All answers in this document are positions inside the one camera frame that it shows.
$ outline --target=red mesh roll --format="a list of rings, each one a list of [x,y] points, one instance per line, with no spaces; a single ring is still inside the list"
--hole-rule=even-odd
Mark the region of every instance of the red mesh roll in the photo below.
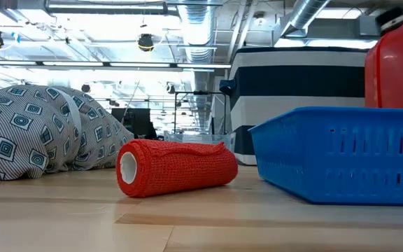
[[[236,158],[223,143],[133,140],[116,163],[120,189],[130,197],[224,185],[236,175]]]

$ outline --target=blue plastic basket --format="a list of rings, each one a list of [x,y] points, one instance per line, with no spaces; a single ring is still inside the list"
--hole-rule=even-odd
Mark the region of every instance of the blue plastic basket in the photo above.
[[[297,108],[249,129],[260,176],[319,204],[403,205],[403,109]]]

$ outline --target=bean bag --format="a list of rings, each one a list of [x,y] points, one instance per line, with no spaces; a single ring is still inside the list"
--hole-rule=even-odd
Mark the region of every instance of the bean bag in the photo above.
[[[67,87],[0,89],[0,180],[115,166],[134,135],[91,96]]]

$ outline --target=wooden floor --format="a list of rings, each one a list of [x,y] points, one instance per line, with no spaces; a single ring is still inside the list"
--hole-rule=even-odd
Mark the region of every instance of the wooden floor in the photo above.
[[[219,188],[124,196],[114,169],[0,182],[0,251],[402,251],[403,207],[314,206],[241,167]]]

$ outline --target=white and navy striped bin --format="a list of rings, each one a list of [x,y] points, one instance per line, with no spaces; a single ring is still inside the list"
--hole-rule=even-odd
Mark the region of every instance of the white and navy striped bin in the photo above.
[[[364,106],[366,54],[350,48],[240,49],[226,82],[237,159],[256,165],[248,129],[282,113],[303,106]]]

